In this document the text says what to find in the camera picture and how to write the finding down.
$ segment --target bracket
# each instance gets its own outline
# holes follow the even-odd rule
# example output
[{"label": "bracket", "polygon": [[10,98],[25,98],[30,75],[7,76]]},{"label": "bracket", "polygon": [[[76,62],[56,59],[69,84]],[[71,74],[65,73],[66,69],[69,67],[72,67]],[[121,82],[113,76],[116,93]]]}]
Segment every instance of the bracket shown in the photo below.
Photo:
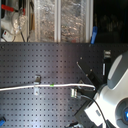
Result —
[{"label": "bracket", "polygon": [[34,82],[34,95],[38,96],[39,93],[39,87],[36,87],[36,85],[39,85],[41,83],[41,76],[35,76],[35,82]]}]

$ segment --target black pegboard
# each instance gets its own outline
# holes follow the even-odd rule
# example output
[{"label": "black pegboard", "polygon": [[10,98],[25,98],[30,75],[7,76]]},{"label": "black pegboard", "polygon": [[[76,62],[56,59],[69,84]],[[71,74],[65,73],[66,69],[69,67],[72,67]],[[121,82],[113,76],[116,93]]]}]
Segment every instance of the black pegboard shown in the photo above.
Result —
[{"label": "black pegboard", "polygon": [[[0,43],[0,87],[32,84],[41,75],[42,84],[88,83],[77,67],[82,57],[102,79],[103,51],[112,51],[112,61],[128,50],[126,44]],[[63,128],[76,121],[74,114],[85,102],[70,97],[70,88],[41,88],[0,92],[3,128]],[[87,128],[93,123],[83,113]]]}]

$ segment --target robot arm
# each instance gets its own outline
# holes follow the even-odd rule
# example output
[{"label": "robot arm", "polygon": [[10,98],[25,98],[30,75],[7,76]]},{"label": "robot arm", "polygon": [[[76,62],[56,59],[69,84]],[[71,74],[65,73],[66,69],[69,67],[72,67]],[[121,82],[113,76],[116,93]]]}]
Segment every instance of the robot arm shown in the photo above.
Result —
[{"label": "robot arm", "polygon": [[[107,85],[94,97],[106,120],[116,128],[128,127],[128,52],[120,55],[108,75]],[[85,109],[86,114],[97,126],[104,122],[99,109],[93,103]]]}]

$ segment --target wire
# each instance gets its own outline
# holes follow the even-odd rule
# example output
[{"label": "wire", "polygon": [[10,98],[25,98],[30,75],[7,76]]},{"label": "wire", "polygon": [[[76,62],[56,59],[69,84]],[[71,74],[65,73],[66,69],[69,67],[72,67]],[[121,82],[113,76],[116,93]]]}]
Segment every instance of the wire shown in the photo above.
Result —
[{"label": "wire", "polygon": [[109,127],[109,124],[108,124],[107,121],[105,120],[104,114],[103,114],[103,112],[102,112],[100,106],[98,105],[98,103],[97,103],[94,99],[92,99],[92,98],[90,98],[90,97],[88,97],[88,96],[81,95],[81,97],[84,97],[84,98],[86,98],[86,99],[89,99],[89,100],[91,100],[92,102],[94,102],[94,103],[97,105],[97,107],[99,108],[99,110],[100,110],[100,112],[101,112],[101,115],[102,115],[102,117],[103,117],[103,120],[104,120],[106,126],[108,126],[108,128],[110,128],[110,127]]},{"label": "wire", "polygon": [[60,84],[60,85],[26,85],[26,86],[19,86],[19,87],[8,87],[8,88],[0,88],[1,91],[9,91],[9,90],[17,90],[17,89],[25,89],[25,88],[33,88],[33,87],[69,87],[69,86],[83,86],[83,87],[91,87],[95,91],[95,87],[93,85],[87,84]]}]

